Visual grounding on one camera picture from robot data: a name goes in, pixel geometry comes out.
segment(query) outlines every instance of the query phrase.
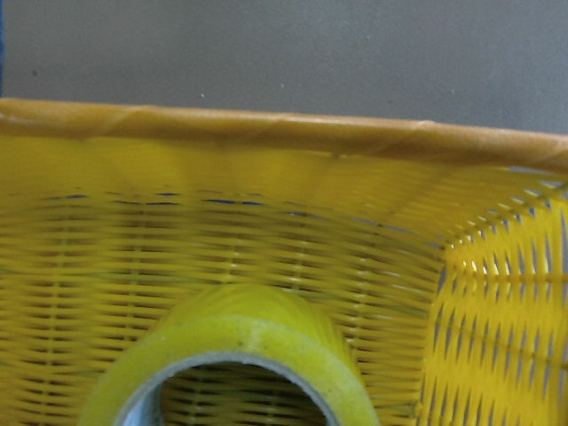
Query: tape roll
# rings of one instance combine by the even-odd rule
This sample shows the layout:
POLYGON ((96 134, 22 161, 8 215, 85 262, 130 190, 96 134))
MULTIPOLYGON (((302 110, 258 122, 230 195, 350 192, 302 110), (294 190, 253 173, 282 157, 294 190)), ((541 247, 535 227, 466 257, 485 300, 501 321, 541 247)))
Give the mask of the tape roll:
POLYGON ((162 383, 227 361, 287 378, 328 425, 380 424, 349 346, 323 312, 281 289, 229 285, 180 303, 119 357, 99 378, 79 425, 162 424, 162 383))

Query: gray background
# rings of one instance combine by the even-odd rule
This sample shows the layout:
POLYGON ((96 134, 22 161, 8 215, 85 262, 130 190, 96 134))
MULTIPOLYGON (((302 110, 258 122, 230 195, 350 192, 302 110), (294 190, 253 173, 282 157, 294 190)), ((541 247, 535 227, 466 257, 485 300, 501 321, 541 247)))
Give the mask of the gray background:
POLYGON ((4 95, 568 133, 568 2, 7 0, 4 95))

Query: yellow basket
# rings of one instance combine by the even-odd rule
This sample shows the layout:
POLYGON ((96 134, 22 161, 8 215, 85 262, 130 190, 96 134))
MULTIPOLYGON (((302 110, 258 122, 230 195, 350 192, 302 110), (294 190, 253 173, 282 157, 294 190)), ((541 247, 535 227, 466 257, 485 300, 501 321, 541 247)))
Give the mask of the yellow basket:
MULTIPOLYGON (((323 312, 382 425, 568 424, 566 137, 3 99, 0 147, 1 424, 77 424, 225 284, 323 312)), ((255 366, 159 398, 167 424, 325 422, 255 366)))

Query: tan basket rim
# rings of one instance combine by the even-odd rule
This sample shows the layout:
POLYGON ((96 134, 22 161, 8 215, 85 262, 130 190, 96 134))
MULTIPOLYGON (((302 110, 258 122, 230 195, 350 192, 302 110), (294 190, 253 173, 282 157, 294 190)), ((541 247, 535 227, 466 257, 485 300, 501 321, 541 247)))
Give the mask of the tan basket rim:
POLYGON ((568 173, 568 136, 430 121, 0 99, 0 134, 191 139, 568 173))

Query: plastic weave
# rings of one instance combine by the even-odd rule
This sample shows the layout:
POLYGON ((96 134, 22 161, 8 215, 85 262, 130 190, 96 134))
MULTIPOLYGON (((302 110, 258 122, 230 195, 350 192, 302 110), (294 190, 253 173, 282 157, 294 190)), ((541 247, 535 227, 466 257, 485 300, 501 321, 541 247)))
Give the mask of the plastic weave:
MULTIPOLYGON (((567 138, 2 100, 0 147, 2 424, 76 424, 166 312, 233 283, 318 305, 384 425, 568 423, 567 138)), ((255 367, 178 375, 162 407, 322 424, 255 367)))

